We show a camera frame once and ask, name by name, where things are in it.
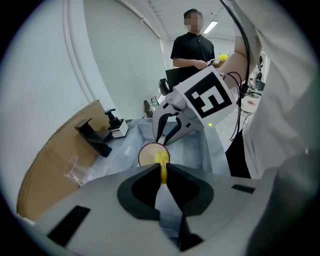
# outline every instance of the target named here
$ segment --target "glass cup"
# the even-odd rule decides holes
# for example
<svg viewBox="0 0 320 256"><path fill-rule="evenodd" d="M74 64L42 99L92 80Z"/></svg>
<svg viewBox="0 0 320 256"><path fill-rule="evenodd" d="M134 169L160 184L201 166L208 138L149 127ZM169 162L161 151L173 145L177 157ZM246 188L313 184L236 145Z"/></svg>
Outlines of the glass cup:
<svg viewBox="0 0 320 256"><path fill-rule="evenodd" d="M66 161L63 174L79 186L82 186L96 178L95 171L89 166L81 163L77 155L72 156Z"/></svg>

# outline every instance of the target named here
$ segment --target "cardboard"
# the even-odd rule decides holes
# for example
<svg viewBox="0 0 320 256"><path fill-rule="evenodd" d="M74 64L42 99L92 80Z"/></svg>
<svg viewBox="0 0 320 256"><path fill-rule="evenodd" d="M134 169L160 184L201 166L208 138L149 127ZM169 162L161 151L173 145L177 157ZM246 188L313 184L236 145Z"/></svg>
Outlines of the cardboard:
<svg viewBox="0 0 320 256"><path fill-rule="evenodd" d="M87 166L99 156L74 128L87 118L92 118L89 124L96 131L107 131L110 126L98 100L65 122L42 147L24 175L16 206L20 216L35 222L49 207L79 188L64 176L64 169L73 155Z"/></svg>

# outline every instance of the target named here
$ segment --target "black cable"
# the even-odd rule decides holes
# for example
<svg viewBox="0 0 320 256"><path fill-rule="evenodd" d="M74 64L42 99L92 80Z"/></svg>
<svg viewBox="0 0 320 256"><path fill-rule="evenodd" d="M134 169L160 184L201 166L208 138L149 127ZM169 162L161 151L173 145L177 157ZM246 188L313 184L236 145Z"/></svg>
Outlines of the black cable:
<svg viewBox="0 0 320 256"><path fill-rule="evenodd" d="M237 85L238 100L240 100L240 86L239 86L237 80L233 77L233 75L230 75L230 74L221 74L221 76L222 76L222 75L224 75L223 81L225 80L226 76L231 77L231 78L234 80L235 84ZM236 118L237 123L235 124L235 128L234 128L234 130L233 130L233 133L232 133L232 135L231 135L231 137L230 137L230 139L229 139L231 142L233 141L233 136L235 135L235 132L236 132L236 130L237 130L237 128L238 128L238 120L240 120L240 114L241 114L241 108L240 108L240 106L238 106L238 116L237 116L237 118Z"/></svg>
<svg viewBox="0 0 320 256"><path fill-rule="evenodd" d="M254 114L254 113L250 113L250 114L248 114L248 115L246 116L246 118L245 118L244 121L243 121L243 125L242 125L242 128L241 128L241 129L244 128L245 123L246 123L246 121L247 121L247 118L248 118L249 116L253 115L253 114Z"/></svg>
<svg viewBox="0 0 320 256"><path fill-rule="evenodd" d="M254 92L254 91L249 91L249 92L247 92L244 96L247 96L247 95L250 95L250 94L256 94L256 95L261 96L261 93Z"/></svg>
<svg viewBox="0 0 320 256"><path fill-rule="evenodd" d="M243 43L244 43L244 47L245 47L245 53L246 53L246 59L247 59L247 65L246 65L246 75L245 75L245 82L244 85L240 86L240 98L238 100L238 109L241 111L241 99L245 96L245 92L243 92L243 88L244 89L248 89L248 81L249 81L249 69L250 69L250 51L249 51L249 43L248 43L248 38L246 36L245 31L243 30L240 22L238 21L238 19L236 18L236 16L233 14L233 12L231 11L231 9L229 8L229 6L227 6L227 4L223 1L220 0L221 4L223 5L223 7L226 9L226 11L229 13L229 15L231 16L231 18L233 19L234 23L236 24L236 26L238 27L242 39L243 39ZM238 119L237 119L237 131L236 133L239 133L240 130L240 115L238 115Z"/></svg>
<svg viewBox="0 0 320 256"><path fill-rule="evenodd" d="M240 84L238 83L237 79L236 79L232 74L226 73L226 74L224 75L223 81L225 80L225 77L226 77L226 76L231 77L231 78L235 81L235 83L237 84L237 86L238 86L238 88L239 88L239 90L240 90Z"/></svg>
<svg viewBox="0 0 320 256"><path fill-rule="evenodd" d="M238 84L239 84L239 86L241 85L241 83L242 83L242 78L241 78L241 76L239 75L239 73L238 73L238 72L231 71L231 72L226 73L226 74L227 74L227 75L230 75L230 74L236 74L236 75L240 78L240 82L239 82Z"/></svg>

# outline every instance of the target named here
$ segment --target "black sticker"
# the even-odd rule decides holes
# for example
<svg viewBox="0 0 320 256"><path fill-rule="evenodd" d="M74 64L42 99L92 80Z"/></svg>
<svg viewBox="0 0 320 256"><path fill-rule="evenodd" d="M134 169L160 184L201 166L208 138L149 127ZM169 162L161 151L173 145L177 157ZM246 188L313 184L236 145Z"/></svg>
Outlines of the black sticker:
<svg viewBox="0 0 320 256"><path fill-rule="evenodd" d="M48 238L60 246L66 246L89 212L89 208L77 205L48 234Z"/></svg>
<svg viewBox="0 0 320 256"><path fill-rule="evenodd" d="M214 73L184 93L201 118L210 116L232 104L227 92Z"/></svg>
<svg viewBox="0 0 320 256"><path fill-rule="evenodd" d="M256 190L254 187L240 185L240 184L235 184L231 188L235 189L235 190L239 190L239 191L245 192L245 193L249 193L249 194L253 194L255 192L255 190Z"/></svg>

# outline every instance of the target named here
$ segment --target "black slot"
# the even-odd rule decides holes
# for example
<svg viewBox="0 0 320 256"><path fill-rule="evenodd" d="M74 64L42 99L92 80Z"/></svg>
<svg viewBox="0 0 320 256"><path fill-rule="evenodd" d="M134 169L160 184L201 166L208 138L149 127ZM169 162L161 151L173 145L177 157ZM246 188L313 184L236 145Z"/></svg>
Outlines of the black slot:
<svg viewBox="0 0 320 256"><path fill-rule="evenodd" d="M256 190L254 187L240 185L240 184L235 184L231 188L235 189L235 190L239 190L239 191L245 192L245 193L249 193L249 194L253 194L255 192L255 190Z"/></svg>
<svg viewBox="0 0 320 256"><path fill-rule="evenodd" d="M77 205L47 235L48 238L60 246L66 246L89 212L89 208Z"/></svg>
<svg viewBox="0 0 320 256"><path fill-rule="evenodd" d="M166 145L167 141L170 140L177 132L179 132L179 130L182 127L180 119L177 117L175 120L177 122L177 125L167 134L167 136L165 137L163 145Z"/></svg>
<svg viewBox="0 0 320 256"><path fill-rule="evenodd" d="M198 236L197 234L193 234L190 232L188 223L186 221L186 217L183 216L180 224L179 237L178 237L178 247L181 252L184 252L204 240Z"/></svg>
<svg viewBox="0 0 320 256"><path fill-rule="evenodd" d="M168 117L172 117L172 116L173 116L172 114L167 113L159 118L158 133L157 133L156 140L155 140L156 142L158 142L158 140L160 139L160 137L162 136L162 134L164 132Z"/></svg>

